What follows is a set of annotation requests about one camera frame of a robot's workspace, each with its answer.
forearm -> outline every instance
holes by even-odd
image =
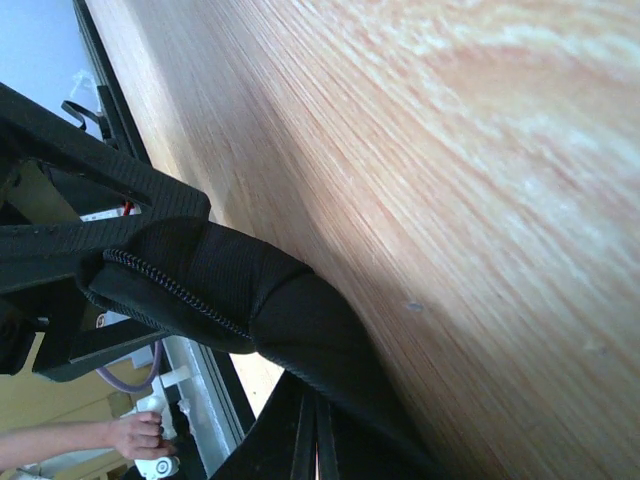
[[[61,423],[0,435],[0,472],[68,452],[110,448],[109,423]]]

zipper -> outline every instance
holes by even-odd
[[[218,312],[216,312],[213,308],[207,305],[204,301],[196,297],[194,294],[189,292],[187,289],[182,287],[178,282],[170,278],[168,275],[164,274],[156,267],[148,264],[141,258],[136,257],[128,252],[118,249],[108,249],[102,253],[102,258],[107,262],[119,263],[121,265],[125,265],[132,270],[135,270],[138,273],[141,273],[154,283],[162,286],[165,290],[167,290],[172,295],[178,297],[181,301],[189,305],[190,307],[196,309],[198,312],[202,313],[207,318],[210,318],[218,325],[226,328],[232,333],[236,335],[240,335],[241,337],[251,339],[249,333],[245,332],[243,329],[235,325],[228,318],[223,317]]]

human arm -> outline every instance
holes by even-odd
[[[128,459],[152,460],[173,453],[162,439],[161,416],[143,412],[108,422],[59,423],[0,435],[0,472],[69,452],[114,448]]]

white controller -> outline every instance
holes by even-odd
[[[173,431],[172,425],[164,425],[167,420],[171,421],[169,405],[166,400],[159,395],[150,395],[138,400],[138,412],[156,412],[162,415],[162,423],[165,432]],[[147,480],[158,480],[171,477],[178,473],[180,462],[176,457],[160,457],[156,460],[135,460],[136,467],[140,475]]]

black fabric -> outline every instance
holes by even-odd
[[[195,218],[151,224],[122,250],[170,276],[250,338],[230,335],[162,287],[99,255],[86,259],[77,276],[91,301],[218,350],[257,350],[407,462],[433,471],[357,315],[308,265],[268,243]]]

